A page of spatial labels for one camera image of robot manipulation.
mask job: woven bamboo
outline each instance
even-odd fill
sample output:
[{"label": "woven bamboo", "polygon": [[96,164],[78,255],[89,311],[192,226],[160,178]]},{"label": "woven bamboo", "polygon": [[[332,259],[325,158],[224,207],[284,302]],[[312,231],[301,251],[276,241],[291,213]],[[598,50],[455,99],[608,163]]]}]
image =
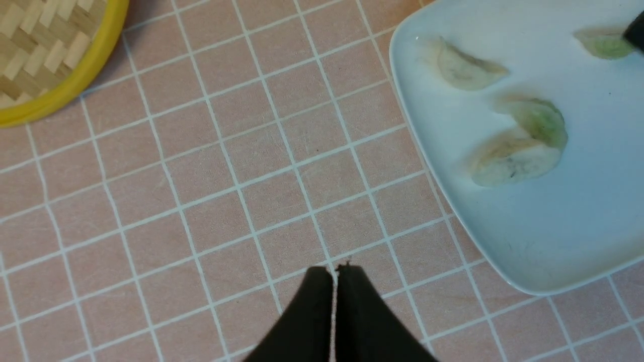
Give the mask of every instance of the woven bamboo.
[{"label": "woven bamboo", "polygon": [[107,0],[0,0],[0,109],[54,89],[83,58]]}]

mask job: black object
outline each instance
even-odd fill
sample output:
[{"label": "black object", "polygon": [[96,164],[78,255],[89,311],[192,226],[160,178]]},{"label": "black object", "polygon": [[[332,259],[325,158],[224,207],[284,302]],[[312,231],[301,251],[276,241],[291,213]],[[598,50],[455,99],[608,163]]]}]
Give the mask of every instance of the black object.
[{"label": "black object", "polygon": [[[337,362],[438,362],[393,315],[358,266],[337,269]],[[247,357],[248,362],[329,359],[333,281],[308,269],[293,301]]]},{"label": "black object", "polygon": [[644,12],[626,29],[624,39],[641,52],[644,52]]}]

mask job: dumpling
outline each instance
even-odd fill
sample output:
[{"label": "dumpling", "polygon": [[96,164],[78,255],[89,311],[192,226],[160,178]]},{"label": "dumpling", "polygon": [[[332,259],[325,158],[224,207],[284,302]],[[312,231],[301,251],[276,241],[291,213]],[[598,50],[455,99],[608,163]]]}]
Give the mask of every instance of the dumpling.
[{"label": "dumpling", "polygon": [[582,30],[574,37],[591,55],[601,59],[624,58],[634,50],[618,31]]},{"label": "dumpling", "polygon": [[533,138],[505,140],[484,153],[472,172],[472,181],[484,187],[514,184],[537,178],[557,166],[561,151]]},{"label": "dumpling", "polygon": [[511,115],[530,137],[563,152],[568,143],[564,116],[548,100],[515,100],[497,104],[497,112]]},{"label": "dumpling", "polygon": [[465,54],[442,37],[440,43],[438,69],[443,79],[455,88],[481,90],[509,74],[502,65]]}]

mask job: pink tiled surface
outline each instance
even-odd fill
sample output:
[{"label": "pink tiled surface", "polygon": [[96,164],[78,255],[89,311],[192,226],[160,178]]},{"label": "pink tiled surface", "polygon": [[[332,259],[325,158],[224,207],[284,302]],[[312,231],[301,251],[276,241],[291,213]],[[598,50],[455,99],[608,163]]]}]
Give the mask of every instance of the pink tiled surface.
[{"label": "pink tiled surface", "polygon": [[436,188],[388,64],[424,3],[132,0],[92,88],[0,130],[2,360],[237,361],[350,260],[442,361],[643,361],[644,263],[527,296]]}]

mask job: white plate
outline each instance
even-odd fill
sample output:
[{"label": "white plate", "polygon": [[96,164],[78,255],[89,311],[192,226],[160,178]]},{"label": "white plate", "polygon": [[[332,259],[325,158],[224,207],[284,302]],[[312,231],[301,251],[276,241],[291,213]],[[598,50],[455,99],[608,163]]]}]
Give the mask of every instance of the white plate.
[{"label": "white plate", "polygon": [[[521,291],[562,292],[644,256],[644,56],[595,59],[572,36],[626,26],[642,10],[642,0],[440,0],[393,35],[393,77],[423,155],[478,248]],[[511,76],[483,91],[451,88],[424,60],[438,35]],[[515,91],[552,100],[569,143],[541,178],[478,187],[463,165],[516,127],[490,110]]]}]

